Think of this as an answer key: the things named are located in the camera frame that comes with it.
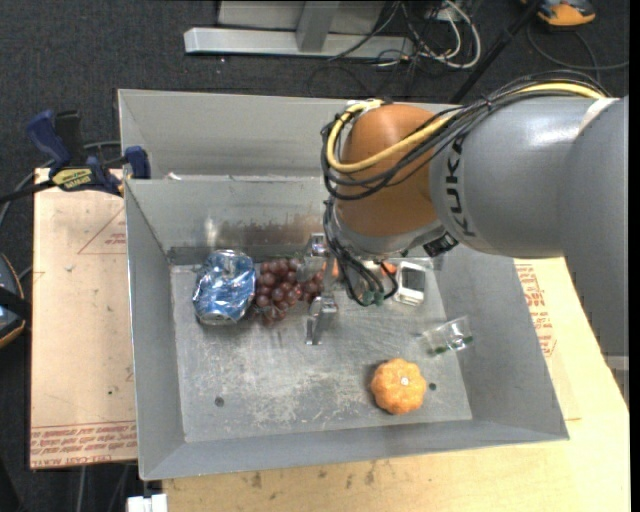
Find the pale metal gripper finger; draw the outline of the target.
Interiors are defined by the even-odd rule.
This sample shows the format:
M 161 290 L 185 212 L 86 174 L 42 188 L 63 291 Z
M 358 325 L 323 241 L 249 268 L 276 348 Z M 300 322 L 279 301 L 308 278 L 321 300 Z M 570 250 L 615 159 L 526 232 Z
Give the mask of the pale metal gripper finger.
M 319 272 L 323 271 L 329 260 L 329 256 L 330 251 L 325 240 L 325 235 L 322 233 L 312 233 L 309 236 L 297 268 L 298 281 L 310 281 Z
M 318 296 L 313 299 L 306 317 L 307 345 L 320 345 L 324 333 L 331 327 L 338 313 L 333 296 Z

